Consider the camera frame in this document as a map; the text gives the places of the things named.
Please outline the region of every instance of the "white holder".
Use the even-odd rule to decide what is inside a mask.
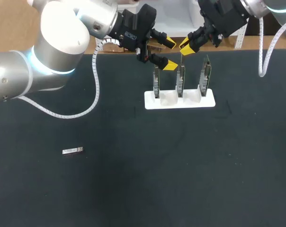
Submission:
[[[183,98],[178,97],[177,90],[160,90],[160,98],[155,98],[153,91],[146,91],[144,97],[145,108],[147,110],[205,108],[215,106],[213,91],[208,89],[206,97],[202,97],[200,85],[197,89],[184,90]]]

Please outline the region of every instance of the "black table surface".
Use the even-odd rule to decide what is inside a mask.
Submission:
[[[1,103],[0,227],[286,227],[286,51],[265,78],[257,52],[187,57],[185,88],[197,87],[206,54],[214,108],[145,110],[153,66],[135,55],[98,56],[100,100],[79,119]],[[28,97],[84,111],[90,62],[63,89]],[[162,72],[161,89],[175,78]],[[85,152],[62,155],[76,147]]]

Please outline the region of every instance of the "small electronic part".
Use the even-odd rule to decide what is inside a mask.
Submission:
[[[176,83],[176,88],[179,98],[183,98],[184,83],[185,83],[185,65],[183,63],[183,60],[184,58],[183,55],[181,54],[181,63],[178,66],[177,83]]]
[[[62,154],[63,155],[72,155],[72,154],[76,154],[76,153],[81,153],[83,151],[84,151],[84,148],[79,147],[79,148],[72,148],[72,149],[63,150]]]
[[[154,97],[160,98],[160,70],[159,67],[155,65],[153,72],[153,91]]]
[[[202,68],[201,76],[200,76],[200,91],[201,91],[201,95],[203,97],[205,97],[207,94],[207,89],[208,89],[209,80],[210,80],[210,74],[211,74],[211,64],[210,64],[209,58],[207,56],[204,59],[203,68]]]

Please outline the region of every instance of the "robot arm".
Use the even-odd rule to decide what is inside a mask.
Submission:
[[[286,9],[286,0],[198,0],[198,3],[205,23],[182,42],[183,55],[197,53],[209,40],[218,47],[223,37],[246,25],[249,16],[262,18],[277,9],[274,16],[281,24],[286,22],[286,13],[281,13]]]
[[[150,37],[173,48],[165,33],[152,29],[156,10],[144,5],[138,14],[117,11],[114,0],[27,0],[41,13],[35,45],[27,51],[0,53],[0,101],[29,92],[65,86],[85,50],[90,35],[117,39],[120,47],[137,50],[138,60],[150,61],[162,70],[177,64],[147,51]]]

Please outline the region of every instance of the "glowing blue ring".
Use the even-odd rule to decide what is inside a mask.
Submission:
[[[267,8],[274,13],[286,13],[286,9],[272,9],[270,7],[267,6]]]

